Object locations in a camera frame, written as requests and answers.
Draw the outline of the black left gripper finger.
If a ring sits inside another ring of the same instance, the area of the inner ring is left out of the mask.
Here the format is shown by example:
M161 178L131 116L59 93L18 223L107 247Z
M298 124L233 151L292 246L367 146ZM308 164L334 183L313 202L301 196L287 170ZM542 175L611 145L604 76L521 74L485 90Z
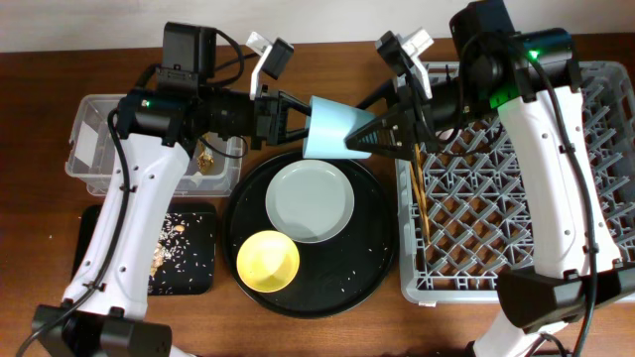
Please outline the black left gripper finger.
M286 131L278 136L278 145L293 143L305 139L309 134L308 128Z
M299 113L302 113L306 116L311 116L312 115L312 108L309 104L301 101L300 99L298 99L297 97L286 93L284 91L280 92L280 100L282 103L282 106L285 108L291 108Z

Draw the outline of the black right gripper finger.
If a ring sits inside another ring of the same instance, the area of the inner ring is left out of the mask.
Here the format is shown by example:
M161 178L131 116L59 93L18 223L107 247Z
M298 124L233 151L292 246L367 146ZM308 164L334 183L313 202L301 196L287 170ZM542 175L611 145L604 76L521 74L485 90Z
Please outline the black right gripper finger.
M397 103L396 89L392 79L388 79L365 97L360 103L356 105L356 108L361 110L368 109L371 105L378 102L380 99L386 101L387 107L391 108Z
M413 110L408 106L393 106L345 138L346 148L379 156L411 160L416 133Z

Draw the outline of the wooden chopstick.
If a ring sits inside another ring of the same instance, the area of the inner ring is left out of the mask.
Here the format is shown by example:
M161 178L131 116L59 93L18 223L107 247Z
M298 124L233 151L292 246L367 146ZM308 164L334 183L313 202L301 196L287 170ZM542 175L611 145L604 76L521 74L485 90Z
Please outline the wooden chopstick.
M431 245L432 234L431 234L431 227L430 227L430 218L428 214L427 195L426 195L426 189L425 189L424 174L422 169L423 159L422 159L420 144L415 144L415 159L416 159L415 171L416 171L416 178L418 181L417 185L418 185L419 196L421 198L420 211L422 214L423 224L425 228L426 241L428 245Z
M414 193L415 193L415 198L416 198L419 210L420 210L420 203L421 203L420 199L421 198L419 196L419 191L418 191L418 185L417 185L418 181L417 181L417 178L416 178L415 163L416 163L416 159L415 159L415 145L414 145L414 154L413 154L413 158L412 158L412 160L410 162L410 175L411 175L413 190L414 190ZM424 224L423 224L421 211L420 211L420 216L421 216L421 221L422 221L423 235L424 235L424 238L426 240L425 228L424 228Z

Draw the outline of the blue cup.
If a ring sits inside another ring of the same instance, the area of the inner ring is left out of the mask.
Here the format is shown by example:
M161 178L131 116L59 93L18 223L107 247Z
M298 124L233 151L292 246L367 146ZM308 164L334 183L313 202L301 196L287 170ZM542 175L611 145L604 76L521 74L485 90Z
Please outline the blue cup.
M308 136L303 142L303 157L312 160L368 159L371 154L346 147L345 138L375 118L371 112L313 96L311 116L307 117Z

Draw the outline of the gold snack wrapper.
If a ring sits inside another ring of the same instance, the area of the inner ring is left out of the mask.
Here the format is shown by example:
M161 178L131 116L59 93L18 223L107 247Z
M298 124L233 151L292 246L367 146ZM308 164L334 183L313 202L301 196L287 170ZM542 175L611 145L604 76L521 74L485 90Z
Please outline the gold snack wrapper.
M203 175L209 172L214 166L213 151L209 147L202 146L197 157L197 166L198 171Z

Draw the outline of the grey round plate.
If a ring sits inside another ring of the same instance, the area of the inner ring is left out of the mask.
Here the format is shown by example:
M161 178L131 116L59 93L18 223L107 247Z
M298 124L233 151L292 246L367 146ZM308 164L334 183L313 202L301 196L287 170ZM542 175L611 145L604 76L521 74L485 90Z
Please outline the grey round plate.
M340 233L354 205L350 180L341 169L320 160L284 166L265 194L266 213L276 230L304 244L321 243Z

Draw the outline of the yellow bowl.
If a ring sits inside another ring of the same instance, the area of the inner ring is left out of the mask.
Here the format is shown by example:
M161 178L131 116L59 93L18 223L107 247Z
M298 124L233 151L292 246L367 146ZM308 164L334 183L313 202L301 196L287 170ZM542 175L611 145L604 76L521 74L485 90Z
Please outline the yellow bowl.
M264 294L288 286L300 267L300 252L287 235L273 230L257 232L240 246L236 257L239 280Z

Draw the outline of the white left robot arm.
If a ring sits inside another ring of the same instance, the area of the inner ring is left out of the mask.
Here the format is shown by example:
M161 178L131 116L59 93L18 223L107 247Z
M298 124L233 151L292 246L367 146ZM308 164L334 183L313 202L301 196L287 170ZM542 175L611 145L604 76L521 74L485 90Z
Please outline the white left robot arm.
M145 315L154 250L195 144L208 132L254 148L299 140L308 132L287 131L291 109L312 113L283 91L135 86L106 119L116 158L83 262L61 305L37 307L17 353L39 342L53 356L183 355L171 328Z

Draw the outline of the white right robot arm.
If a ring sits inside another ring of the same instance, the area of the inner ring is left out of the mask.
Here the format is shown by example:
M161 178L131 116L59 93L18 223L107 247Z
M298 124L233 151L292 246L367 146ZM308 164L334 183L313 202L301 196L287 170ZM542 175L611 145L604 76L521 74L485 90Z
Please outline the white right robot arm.
M376 44L395 80L369 96L386 113L346 138L352 150L413 160L418 144L439 148L443 131L496 116L520 166L531 214L534 262L500 276L501 310L467 345L470 356L527 356L573 322L586 342L595 311L634 290L603 217L582 132L581 73L560 28L522 34L509 25L457 25L458 75L431 84L420 54L424 31L384 34Z

